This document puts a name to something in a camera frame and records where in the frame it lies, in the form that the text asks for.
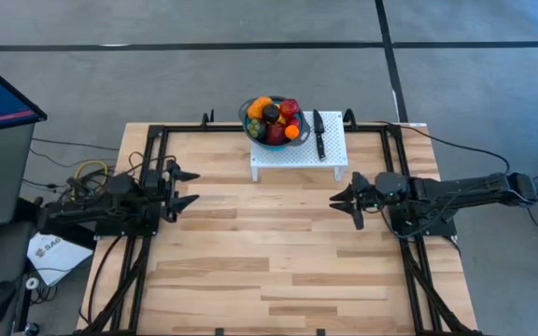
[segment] white pegboard stand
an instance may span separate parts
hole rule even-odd
[[[255,143],[250,145],[250,171],[252,180],[259,180],[261,168],[333,168],[335,180],[342,179],[347,168],[346,136],[341,111],[319,111],[325,132],[325,160],[319,160],[313,112],[305,111],[304,118],[310,126],[308,139],[297,147],[268,150]]]

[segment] yellow cable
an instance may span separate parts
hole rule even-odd
[[[82,163],[76,170],[76,173],[74,174],[74,178],[76,180],[80,179],[80,173],[82,173],[82,170],[88,166],[88,165],[91,165],[91,164],[100,164],[103,166],[103,168],[105,169],[105,177],[103,179],[103,185],[105,185],[105,183],[107,182],[107,177],[109,176],[109,167],[107,166],[107,164],[103,161],[99,161],[99,160],[91,160],[91,161],[86,161],[84,163]],[[76,191],[72,189],[72,201],[74,201],[76,199]]]

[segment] orange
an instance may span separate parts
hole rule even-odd
[[[285,133],[288,139],[293,140],[298,136],[298,134],[300,134],[300,130],[298,130],[298,127],[290,125],[286,127]]]

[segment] white paper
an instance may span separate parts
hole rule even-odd
[[[68,243],[60,237],[37,233],[30,240],[26,257],[33,263],[47,286],[53,286],[69,271],[39,269],[72,270],[91,254],[90,249]]]

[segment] knife handle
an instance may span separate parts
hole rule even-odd
[[[319,160],[325,160],[325,146],[323,145],[323,138],[321,134],[317,134],[317,153],[319,154]]]

